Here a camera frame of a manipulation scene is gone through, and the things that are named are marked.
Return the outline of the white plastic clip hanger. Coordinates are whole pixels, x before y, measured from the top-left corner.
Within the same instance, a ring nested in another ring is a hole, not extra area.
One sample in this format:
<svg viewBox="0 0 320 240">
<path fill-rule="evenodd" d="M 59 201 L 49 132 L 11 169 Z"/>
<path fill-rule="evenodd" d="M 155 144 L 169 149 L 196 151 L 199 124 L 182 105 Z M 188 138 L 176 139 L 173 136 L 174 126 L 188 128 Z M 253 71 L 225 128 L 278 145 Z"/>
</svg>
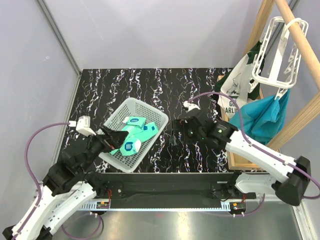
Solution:
<svg viewBox="0 0 320 240">
<path fill-rule="evenodd" d="M 260 68 L 262 66 L 263 60 L 265 59 L 265 53 L 270 42 L 271 34 L 273 32 L 274 27 L 278 23 L 285 23 L 284 19 L 281 16 L 273 17 L 269 21 L 266 33 L 261 43 L 259 54 L 256 55 L 256 61 L 254 63 L 251 75 L 252 78 L 260 84 L 276 87 L 277 93 L 275 94 L 275 97 L 281 98 L 287 92 L 287 90 L 291 89 L 297 83 L 297 77 L 302 56 L 298 50 L 297 45 L 294 44 L 292 46 L 290 56 L 288 58 L 288 66 L 284 71 L 284 74 L 288 75 L 288 77 L 285 81 L 278 80 L 281 64 L 284 59 L 285 50 L 290 36 L 289 27 L 297 23 L 300 29 L 302 30 L 303 35 L 306 36 L 309 24 L 307 21 L 302 20 L 301 18 L 295 18 L 291 20 L 288 24 L 284 24 L 277 45 L 277 49 L 273 58 L 273 62 L 270 68 L 269 76 L 263 77 L 260 75 Z"/>
</svg>

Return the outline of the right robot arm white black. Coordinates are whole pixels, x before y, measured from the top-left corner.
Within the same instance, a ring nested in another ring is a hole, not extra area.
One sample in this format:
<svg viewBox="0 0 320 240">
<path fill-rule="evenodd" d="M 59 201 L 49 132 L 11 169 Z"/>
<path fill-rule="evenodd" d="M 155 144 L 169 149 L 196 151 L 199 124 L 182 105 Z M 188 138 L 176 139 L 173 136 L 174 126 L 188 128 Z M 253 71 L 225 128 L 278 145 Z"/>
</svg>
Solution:
<svg viewBox="0 0 320 240">
<path fill-rule="evenodd" d="M 228 195 L 239 198 L 243 194 L 274 194 L 291 206 L 298 206 L 310 183 L 311 162 L 300 156 L 293 158 L 274 151 L 244 135 L 226 121 L 202 124 L 189 116 L 172 121 L 172 143 L 204 143 L 213 149 L 226 150 L 256 164 L 266 173 L 241 173 L 227 185 Z"/>
</svg>

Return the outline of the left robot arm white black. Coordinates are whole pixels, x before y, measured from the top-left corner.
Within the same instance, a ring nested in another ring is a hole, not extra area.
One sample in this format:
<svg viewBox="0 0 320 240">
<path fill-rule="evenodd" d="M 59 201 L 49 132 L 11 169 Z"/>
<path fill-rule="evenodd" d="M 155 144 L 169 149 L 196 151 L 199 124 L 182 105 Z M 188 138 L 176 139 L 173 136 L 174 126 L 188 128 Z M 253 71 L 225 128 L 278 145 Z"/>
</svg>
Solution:
<svg viewBox="0 0 320 240">
<path fill-rule="evenodd" d="M 119 148 L 129 133 L 106 126 L 101 127 L 101 134 L 88 126 L 77 126 L 76 131 L 88 138 L 85 150 L 62 157 L 49 168 L 42 184 L 35 182 L 37 197 L 16 225 L 3 230 L 5 239 L 50 240 L 85 202 L 95 197 L 103 198 L 108 193 L 107 182 L 100 173 L 85 171 L 99 154 Z"/>
</svg>

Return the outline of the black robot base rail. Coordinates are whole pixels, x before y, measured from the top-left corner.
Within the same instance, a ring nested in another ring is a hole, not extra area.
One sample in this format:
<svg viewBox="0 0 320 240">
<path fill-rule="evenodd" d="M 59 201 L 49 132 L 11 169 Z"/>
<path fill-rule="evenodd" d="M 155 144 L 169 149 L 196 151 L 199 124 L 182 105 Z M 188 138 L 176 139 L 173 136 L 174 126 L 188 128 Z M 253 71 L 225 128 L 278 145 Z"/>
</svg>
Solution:
<svg viewBox="0 0 320 240">
<path fill-rule="evenodd" d="M 112 209 L 214 208 L 221 201 L 254 199 L 235 188 L 238 173 L 98 173 Z"/>
</svg>

